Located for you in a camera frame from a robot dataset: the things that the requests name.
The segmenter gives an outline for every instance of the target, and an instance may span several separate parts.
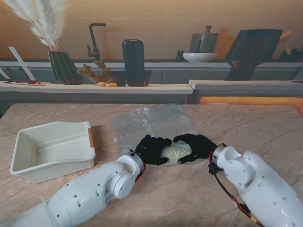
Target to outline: yellow fruit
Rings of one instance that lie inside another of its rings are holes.
[[[110,83],[110,84],[106,84],[106,87],[117,87],[118,84],[116,83]]]
[[[101,86],[101,87],[105,87],[106,83],[105,82],[99,82],[98,85]]]

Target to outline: beige wall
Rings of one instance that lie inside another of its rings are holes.
[[[293,30],[288,41],[303,46],[303,0],[68,0],[68,21],[59,40],[62,51],[74,59],[88,59],[90,23],[103,57],[122,59],[121,42],[137,38],[144,42],[146,59],[173,59],[177,50],[189,50],[192,33],[206,25],[219,32],[216,52],[223,58],[241,29]],[[13,58],[15,46],[23,58],[48,58],[48,47],[29,31],[26,22],[0,3],[0,58]],[[283,48],[279,45],[274,57]]]

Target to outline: transparent plastic bag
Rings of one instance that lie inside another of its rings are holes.
[[[119,156],[135,150],[145,135],[174,139],[178,135],[197,135],[189,116],[177,104],[150,105],[113,117],[115,142]],[[179,158],[191,153],[188,144],[174,143],[162,152],[169,159],[168,165],[176,165]]]

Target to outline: small cactus plant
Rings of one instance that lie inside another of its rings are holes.
[[[98,66],[99,69],[101,69],[100,73],[94,73],[91,70],[91,67],[86,64],[83,65],[83,70],[78,70],[78,73],[86,75],[91,81],[94,81],[96,84],[98,84],[99,82],[109,82],[111,80],[111,77],[109,75],[111,68],[106,67],[105,59],[101,58],[100,61],[95,61],[95,64]]]

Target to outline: faucet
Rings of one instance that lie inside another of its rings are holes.
[[[89,32],[90,32],[90,36],[91,36],[91,40],[93,41],[93,52],[91,52],[90,50],[90,46],[87,45],[87,50],[88,50],[88,55],[89,57],[94,57],[97,61],[101,60],[100,57],[100,53],[99,53],[99,49],[97,48],[97,44],[96,44],[96,40],[95,40],[95,36],[94,36],[94,32],[93,32],[93,26],[106,26],[106,24],[104,23],[92,23],[89,25]]]

